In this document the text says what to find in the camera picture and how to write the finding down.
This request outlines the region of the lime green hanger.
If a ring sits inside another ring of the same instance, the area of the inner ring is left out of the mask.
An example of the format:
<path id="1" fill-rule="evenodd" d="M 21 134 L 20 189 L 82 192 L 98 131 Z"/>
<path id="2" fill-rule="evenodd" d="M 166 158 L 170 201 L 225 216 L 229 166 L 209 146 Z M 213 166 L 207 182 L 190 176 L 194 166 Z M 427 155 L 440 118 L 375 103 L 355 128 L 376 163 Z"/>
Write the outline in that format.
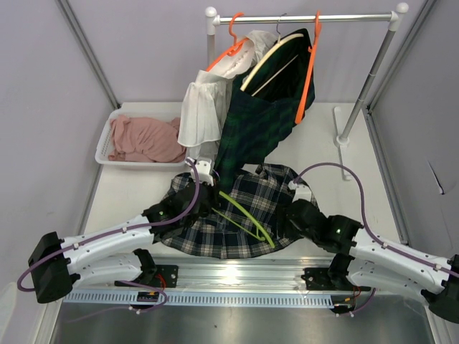
<path id="1" fill-rule="evenodd" d="M 256 238 L 256 240 L 260 242 L 266 242 L 271 248 L 275 247 L 273 239 L 270 237 L 268 232 L 265 228 L 261 225 L 261 223 L 249 212 L 247 211 L 241 204 L 239 204 L 236 200 L 230 197 L 223 191 L 219 191 L 219 195 L 232 204 L 236 209 L 238 209 L 245 217 L 255 226 L 255 233 L 252 233 L 249 229 L 246 229 L 242 225 L 238 224 L 237 222 L 233 221 L 228 216 L 224 215 L 221 211 L 216 210 L 213 208 L 213 212 L 217 215 L 220 215 L 223 219 L 227 220 L 229 223 L 235 225 L 239 229 L 243 230 L 245 233 L 249 234 L 250 236 Z"/>

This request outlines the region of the navy white plaid skirt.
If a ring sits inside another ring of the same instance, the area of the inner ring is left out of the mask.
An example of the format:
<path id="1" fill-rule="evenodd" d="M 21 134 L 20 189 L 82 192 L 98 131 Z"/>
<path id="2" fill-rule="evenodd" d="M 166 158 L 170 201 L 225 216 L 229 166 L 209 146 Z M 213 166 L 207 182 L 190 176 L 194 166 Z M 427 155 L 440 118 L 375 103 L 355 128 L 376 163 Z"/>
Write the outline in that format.
<path id="1" fill-rule="evenodd" d="M 278 239 L 275 234 L 276 207 L 292 203 L 288 184 L 297 177 L 298 174 L 290 167 L 262 163 L 254 172 L 241 170 L 232 190 L 226 192 L 261 223 L 273 239 L 274 248 L 256 240 L 213 211 L 180 235 L 161 243 L 185 254 L 217 259 L 248 259 L 278 252 L 297 241 Z M 255 233 L 255 226 L 245 215 L 221 196 L 216 210 Z"/>

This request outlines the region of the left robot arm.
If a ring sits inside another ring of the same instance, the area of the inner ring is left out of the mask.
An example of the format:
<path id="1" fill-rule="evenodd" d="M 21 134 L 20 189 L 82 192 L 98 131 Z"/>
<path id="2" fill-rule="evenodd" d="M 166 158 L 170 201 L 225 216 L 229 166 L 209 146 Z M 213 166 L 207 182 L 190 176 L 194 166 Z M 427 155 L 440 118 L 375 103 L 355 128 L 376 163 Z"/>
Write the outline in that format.
<path id="1" fill-rule="evenodd" d="M 47 304 L 73 288 L 114 282 L 117 286 L 149 286 L 157 267 L 144 247 L 183 234 L 218 204 L 218 188 L 191 182 L 180 191 L 109 229 L 59 238 L 45 234 L 28 259 L 32 292 Z"/>

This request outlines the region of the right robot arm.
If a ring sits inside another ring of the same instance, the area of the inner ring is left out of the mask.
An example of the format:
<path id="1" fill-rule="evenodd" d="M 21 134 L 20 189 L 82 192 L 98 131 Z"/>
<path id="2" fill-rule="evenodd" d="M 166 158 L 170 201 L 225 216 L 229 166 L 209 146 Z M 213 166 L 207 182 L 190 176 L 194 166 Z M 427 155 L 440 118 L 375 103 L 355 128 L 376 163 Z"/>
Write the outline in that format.
<path id="1" fill-rule="evenodd" d="M 458 322 L 457 255 L 437 257 L 391 242 L 346 216 L 325 216 L 305 199 L 277 206 L 276 215 L 280 238 L 308 239 L 333 255 L 322 273 L 304 272 L 309 287 L 384 290 L 421 302 L 450 323 Z"/>

